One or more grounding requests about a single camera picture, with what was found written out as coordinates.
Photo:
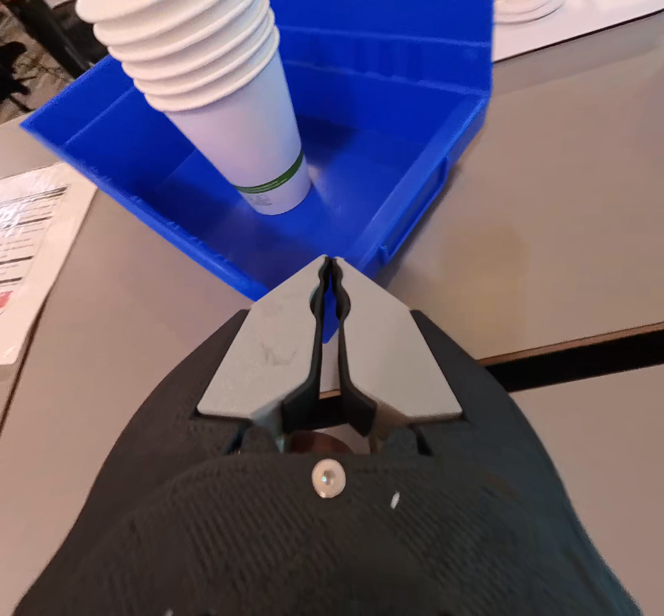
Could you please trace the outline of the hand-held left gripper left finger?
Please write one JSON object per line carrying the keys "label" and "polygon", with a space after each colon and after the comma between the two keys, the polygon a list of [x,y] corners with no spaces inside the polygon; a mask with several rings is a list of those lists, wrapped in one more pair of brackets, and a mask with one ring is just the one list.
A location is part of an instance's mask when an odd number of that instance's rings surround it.
{"label": "hand-held left gripper left finger", "polygon": [[303,427],[320,396],[330,271],[331,258],[320,256],[250,307],[199,414],[248,421],[273,434]]}

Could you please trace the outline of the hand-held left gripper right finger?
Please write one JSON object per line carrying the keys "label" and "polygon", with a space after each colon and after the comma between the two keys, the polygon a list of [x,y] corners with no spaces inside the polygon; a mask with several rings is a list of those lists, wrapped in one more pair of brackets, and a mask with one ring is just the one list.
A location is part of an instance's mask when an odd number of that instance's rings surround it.
{"label": "hand-held left gripper right finger", "polygon": [[361,436],[459,419],[461,405],[411,310],[337,257],[338,372],[347,423]]}

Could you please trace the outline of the blue plastic bin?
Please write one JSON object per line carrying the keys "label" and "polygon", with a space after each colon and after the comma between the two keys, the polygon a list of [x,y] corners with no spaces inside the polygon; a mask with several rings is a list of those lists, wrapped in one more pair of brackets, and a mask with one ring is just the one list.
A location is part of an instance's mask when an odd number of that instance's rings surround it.
{"label": "blue plastic bin", "polygon": [[252,301],[319,255],[370,278],[482,128],[494,0],[270,0],[315,189],[269,217],[241,200],[110,56],[21,128]]}

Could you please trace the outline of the stack of white paper cups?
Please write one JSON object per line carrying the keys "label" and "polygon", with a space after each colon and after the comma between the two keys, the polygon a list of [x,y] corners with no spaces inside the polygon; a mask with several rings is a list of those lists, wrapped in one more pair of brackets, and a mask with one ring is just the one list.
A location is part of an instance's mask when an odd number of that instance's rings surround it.
{"label": "stack of white paper cups", "polygon": [[78,0],[76,12],[253,209],[311,189],[270,0]]}

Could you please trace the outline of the printed checklist sheet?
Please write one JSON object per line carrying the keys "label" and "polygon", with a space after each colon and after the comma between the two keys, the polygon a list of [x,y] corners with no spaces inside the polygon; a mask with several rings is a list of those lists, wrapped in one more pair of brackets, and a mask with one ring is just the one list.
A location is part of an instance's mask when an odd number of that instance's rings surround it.
{"label": "printed checklist sheet", "polygon": [[1,366],[17,361],[95,193],[65,163],[1,180]]}

